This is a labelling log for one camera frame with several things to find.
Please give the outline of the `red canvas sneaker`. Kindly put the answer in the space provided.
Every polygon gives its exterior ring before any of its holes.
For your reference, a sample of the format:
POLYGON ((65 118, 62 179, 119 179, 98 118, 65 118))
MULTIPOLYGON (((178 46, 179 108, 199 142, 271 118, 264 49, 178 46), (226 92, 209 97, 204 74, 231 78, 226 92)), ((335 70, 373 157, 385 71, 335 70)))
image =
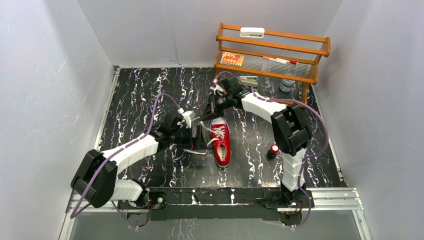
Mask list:
POLYGON ((213 152, 216 164, 220 168, 225 168, 231 161, 231 144, 230 144, 230 130, 228 123, 222 118, 215 118, 210 123, 211 142, 213 145, 213 152))

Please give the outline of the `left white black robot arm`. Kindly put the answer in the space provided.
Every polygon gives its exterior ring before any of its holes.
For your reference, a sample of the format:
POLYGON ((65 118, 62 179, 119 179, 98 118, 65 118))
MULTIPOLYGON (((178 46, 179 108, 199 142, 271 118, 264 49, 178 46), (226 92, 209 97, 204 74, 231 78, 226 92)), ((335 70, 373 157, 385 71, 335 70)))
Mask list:
POLYGON ((193 128, 180 114, 168 116, 149 133, 126 144, 106 151, 88 151, 70 187, 94 208, 110 201, 129 201, 136 208, 144 208, 151 201, 149 188, 138 180, 121 180, 117 176, 137 161, 171 145, 194 152, 208 148, 200 124, 193 128))

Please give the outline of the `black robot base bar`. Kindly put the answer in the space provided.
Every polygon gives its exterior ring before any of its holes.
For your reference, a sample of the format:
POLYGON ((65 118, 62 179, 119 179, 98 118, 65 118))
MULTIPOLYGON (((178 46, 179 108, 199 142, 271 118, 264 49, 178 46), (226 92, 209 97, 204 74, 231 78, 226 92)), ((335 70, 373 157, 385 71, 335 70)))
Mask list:
POLYGON ((171 219, 253 219, 301 222, 315 207, 312 192, 290 193, 282 187, 152 187, 142 203, 119 200, 129 214, 171 219))

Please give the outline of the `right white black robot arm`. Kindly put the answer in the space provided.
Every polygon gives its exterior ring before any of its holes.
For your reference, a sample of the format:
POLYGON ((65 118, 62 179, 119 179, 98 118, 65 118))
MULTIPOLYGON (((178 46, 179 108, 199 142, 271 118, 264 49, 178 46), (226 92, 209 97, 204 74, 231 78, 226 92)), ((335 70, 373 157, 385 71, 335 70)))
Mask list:
POLYGON ((210 86, 209 100, 199 120, 214 120, 222 117, 224 110, 237 108, 271 123, 274 142, 283 158, 281 195, 277 201, 295 207, 306 192, 304 157, 312 137, 304 110, 297 104, 279 103, 242 87, 236 77, 224 79, 222 84, 219 86, 215 80, 210 86))

